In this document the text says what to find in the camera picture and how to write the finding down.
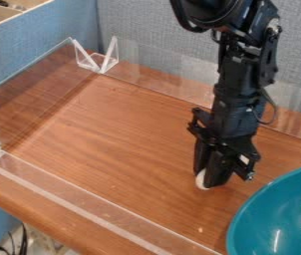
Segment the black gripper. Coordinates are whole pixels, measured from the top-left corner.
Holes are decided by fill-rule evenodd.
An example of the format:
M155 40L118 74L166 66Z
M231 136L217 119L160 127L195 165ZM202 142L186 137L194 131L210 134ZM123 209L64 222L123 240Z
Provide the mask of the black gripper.
M239 105L215 99L211 112L191 110L187 130L195 137L193 172L205 169L203 186L223 185L233 173L243 180L254 175L254 165L261 159L251 142L262 124L266 99L259 96Z

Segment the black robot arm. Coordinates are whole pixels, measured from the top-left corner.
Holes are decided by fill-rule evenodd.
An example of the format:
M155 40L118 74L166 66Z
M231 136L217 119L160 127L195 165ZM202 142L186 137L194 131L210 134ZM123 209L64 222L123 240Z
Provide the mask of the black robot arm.
M218 82L211 110L191 110L187 130L195 136L195 185L210 189L231 175L253 178L261 155L251 139L270 124L263 111L273 106L265 88L278 72L275 55L282 33L271 0L168 0L180 27L210 34L218 44Z

